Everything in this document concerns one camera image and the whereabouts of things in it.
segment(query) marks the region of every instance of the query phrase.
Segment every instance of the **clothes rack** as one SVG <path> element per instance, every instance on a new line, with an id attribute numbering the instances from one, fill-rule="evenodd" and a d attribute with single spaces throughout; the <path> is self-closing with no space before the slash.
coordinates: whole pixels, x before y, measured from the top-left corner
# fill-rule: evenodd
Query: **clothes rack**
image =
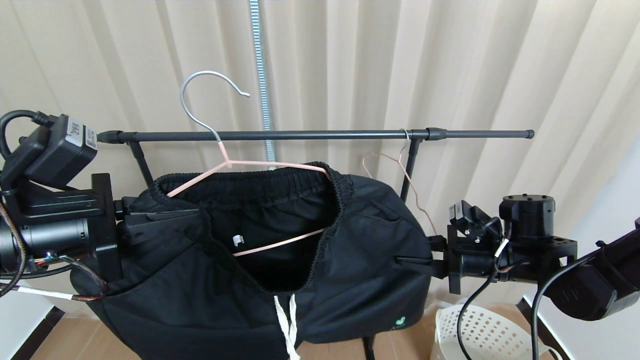
<path id="1" fill-rule="evenodd" d="M 415 159 L 418 155 L 420 143 L 423 141 L 443 140 L 447 138 L 525 138 L 534 136 L 533 130 L 446 130 L 439 127 L 412 130 L 325 130 L 325 131 L 219 131 L 223 141 L 247 140 L 364 140 L 364 139 L 410 139 L 409 153 L 406 159 L 406 173 L 413 174 Z M 153 175 L 145 159 L 141 142 L 184 142 L 184 141 L 215 141 L 210 132 L 125 132 L 106 131 L 98 134 L 98 142 L 112 144 L 127 144 L 138 162 L 140 172 L 150 186 Z M 406 202 L 409 192 L 409 180 L 404 179 L 400 198 Z M 375 360 L 373 345 L 375 335 L 362 339 L 366 360 Z"/>

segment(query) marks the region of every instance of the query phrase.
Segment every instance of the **hanger hook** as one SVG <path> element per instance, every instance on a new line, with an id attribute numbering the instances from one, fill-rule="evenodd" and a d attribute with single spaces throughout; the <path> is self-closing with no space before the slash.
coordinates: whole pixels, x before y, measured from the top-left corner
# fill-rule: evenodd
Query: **hanger hook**
<path id="1" fill-rule="evenodd" d="M 218 132 L 215 131 L 213 129 L 213 127 L 205 124 L 204 122 L 198 120 L 190 111 L 189 108 L 187 107 L 187 102 L 184 100 L 184 91 L 187 90 L 187 85 L 189 85 L 189 82 L 195 78 L 197 78 L 200 75 L 215 75 L 215 76 L 219 76 L 221 78 L 223 78 L 227 83 L 229 83 L 231 86 L 234 87 L 234 89 L 242 96 L 246 96 L 249 97 L 251 96 L 248 92 L 244 92 L 242 90 L 240 90 L 240 88 L 233 82 L 231 81 L 231 79 L 229 79 L 226 75 L 221 74 L 219 72 L 216 71 L 211 71 L 211 70 L 202 70 L 202 71 L 197 71 L 194 72 L 193 74 L 189 75 L 188 78 L 186 78 L 184 80 L 184 82 L 182 83 L 182 86 L 180 87 L 180 103 L 182 104 L 182 108 L 184 109 L 184 111 L 187 113 L 187 115 L 189 115 L 189 117 L 191 118 L 191 120 L 195 121 L 196 123 L 200 124 L 201 126 L 203 126 L 204 128 L 206 128 L 207 130 L 209 130 L 210 132 L 213 133 L 213 136 L 216 137 L 216 140 L 218 142 L 222 142 L 222 140 L 220 139 L 220 135 L 218 135 Z"/>
<path id="2" fill-rule="evenodd" d="M 404 146 L 402 147 L 402 149 L 400 149 L 400 156 L 402 156 L 403 151 L 406 149 L 407 146 L 409 146 L 409 143 L 411 142 L 411 139 L 409 138 L 409 132 L 405 129 L 401 129 L 402 131 L 404 131 L 404 134 L 406 135 L 406 143 L 404 143 Z"/>

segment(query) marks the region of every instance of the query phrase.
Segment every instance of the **drawstring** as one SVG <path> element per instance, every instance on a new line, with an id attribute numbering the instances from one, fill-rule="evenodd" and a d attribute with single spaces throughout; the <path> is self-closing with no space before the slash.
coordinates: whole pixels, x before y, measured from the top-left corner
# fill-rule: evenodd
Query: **drawstring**
<path id="1" fill-rule="evenodd" d="M 300 360 L 300 355 L 296 352 L 296 336 L 298 335 L 298 326 L 296 325 L 296 296 L 291 295 L 289 301 L 289 317 L 291 317 L 291 326 L 289 326 L 289 320 L 284 309 L 280 305 L 280 301 L 277 296 L 273 297 L 276 303 L 276 313 L 278 314 L 278 322 L 280 323 L 280 329 L 284 334 L 284 340 L 287 344 L 287 353 L 290 360 Z"/>

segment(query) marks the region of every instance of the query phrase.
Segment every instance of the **white plastic basket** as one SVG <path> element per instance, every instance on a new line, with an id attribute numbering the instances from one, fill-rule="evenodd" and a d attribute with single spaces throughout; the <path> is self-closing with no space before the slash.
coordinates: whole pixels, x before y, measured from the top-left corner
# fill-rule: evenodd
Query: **white plastic basket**
<path id="1" fill-rule="evenodd" d="M 462 305 L 438 310 L 431 360 L 466 360 L 460 349 L 457 321 Z M 469 306 L 462 319 L 462 340 L 473 360 L 531 360 L 531 336 L 511 320 L 478 306 Z M 550 350 L 540 343 L 540 354 Z"/>

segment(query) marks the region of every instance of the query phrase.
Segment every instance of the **curtain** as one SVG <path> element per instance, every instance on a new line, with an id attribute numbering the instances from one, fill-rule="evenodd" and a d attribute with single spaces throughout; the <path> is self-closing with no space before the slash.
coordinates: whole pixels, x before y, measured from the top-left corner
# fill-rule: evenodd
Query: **curtain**
<path id="1" fill-rule="evenodd" d="M 640 2 L 263 1 L 262 40 L 272 128 L 534 129 L 533 140 L 424 142 L 417 198 L 443 233 L 460 199 L 497 214 L 502 196 L 543 193 L 568 236 L 640 132 Z M 0 1 L 0 111 L 66 113 L 97 131 L 261 130 L 248 1 Z M 12 122 L 15 147 L 32 127 Z M 365 174 L 371 151 L 397 156 L 404 140 L 275 142 L 278 161 L 321 160 Z M 264 160 L 263 142 L 228 142 L 233 158 Z M 152 173 L 201 172 L 221 161 L 211 142 L 144 143 Z M 399 190 L 392 161 L 367 160 Z M 72 183 L 109 172 L 115 197 L 145 188 L 125 145 L 100 144 Z M 409 207 L 430 233 L 426 217 Z M 468 295 L 479 281 L 465 279 Z M 47 281 L 42 286 L 51 287 Z M 493 285 L 485 300 L 515 302 L 522 285 Z M 447 298 L 447 285 L 434 283 Z"/>

